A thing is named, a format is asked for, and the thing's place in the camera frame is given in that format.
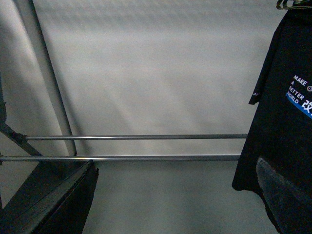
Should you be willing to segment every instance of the white backdrop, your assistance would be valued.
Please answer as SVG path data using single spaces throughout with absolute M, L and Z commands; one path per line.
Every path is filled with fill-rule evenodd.
M 274 2 L 35 0 L 74 134 L 247 133 Z M 78 154 L 239 154 L 244 140 L 78 142 Z

